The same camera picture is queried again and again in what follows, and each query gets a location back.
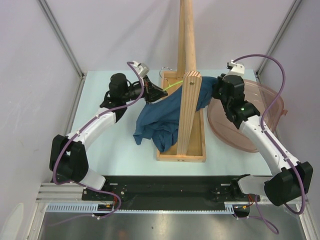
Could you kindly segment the green hanger with metal hook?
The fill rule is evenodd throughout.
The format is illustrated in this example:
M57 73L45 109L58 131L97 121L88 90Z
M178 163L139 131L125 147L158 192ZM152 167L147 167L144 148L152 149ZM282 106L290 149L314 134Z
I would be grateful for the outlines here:
M158 73L158 74L159 74L159 77L160 77L162 80L165 80L165 81L167 82L167 87L163 87L163 88L162 88L164 91L167 91L168 89L170 89L170 88L172 88L172 87L174 87L174 86L177 86L177 85L183 83L183 80L176 81L175 83L170 83L169 80L168 80L168 78L166 78L166 77L164 77L164 76L162 75L162 71L163 71L164 69L168 70L168 71L171 72L171 73L175 73L175 72L176 72L176 71L174 71L172 68L170 68L170 67L168 67L168 66L163 66L163 67L159 70L159 73Z

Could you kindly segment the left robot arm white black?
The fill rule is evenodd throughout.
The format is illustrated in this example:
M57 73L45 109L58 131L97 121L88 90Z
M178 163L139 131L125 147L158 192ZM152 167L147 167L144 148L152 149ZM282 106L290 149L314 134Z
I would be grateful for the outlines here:
M105 184L105 177L90 169L87 150L106 129L123 117L128 106L139 99L150 104L168 95L146 74L139 74L138 78L138 81L131 83L123 73L113 74L109 90L94 117L80 129L53 138L49 168L55 184L75 182L92 188L93 194L100 200L110 196L111 188Z

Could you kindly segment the dark blue t shirt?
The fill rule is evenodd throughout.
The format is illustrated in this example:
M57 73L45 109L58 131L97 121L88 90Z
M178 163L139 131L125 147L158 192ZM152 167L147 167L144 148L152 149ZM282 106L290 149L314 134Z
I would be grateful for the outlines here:
M159 152L168 151L178 141L182 87L156 103L146 104L137 120L133 138L137 145L152 140Z

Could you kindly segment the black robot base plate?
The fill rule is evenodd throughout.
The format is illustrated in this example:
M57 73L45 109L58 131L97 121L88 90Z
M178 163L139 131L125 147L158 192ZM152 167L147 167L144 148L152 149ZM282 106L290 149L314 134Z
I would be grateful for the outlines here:
M253 194L236 188L236 175L222 176L107 176L103 193L84 190L83 201L111 202L116 194L121 210L214 211L226 202L250 205Z

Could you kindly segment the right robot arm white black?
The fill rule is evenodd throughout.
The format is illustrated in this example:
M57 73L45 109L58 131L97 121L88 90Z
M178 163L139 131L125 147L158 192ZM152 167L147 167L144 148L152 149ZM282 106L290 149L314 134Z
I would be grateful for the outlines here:
M301 204L305 205L313 167L307 161L300 162L280 143L258 109L245 100L244 90L242 77L221 74L212 96L220 100L226 118L256 146L272 176L242 175L230 188L231 196L237 201L248 194L265 196L275 206L301 198Z

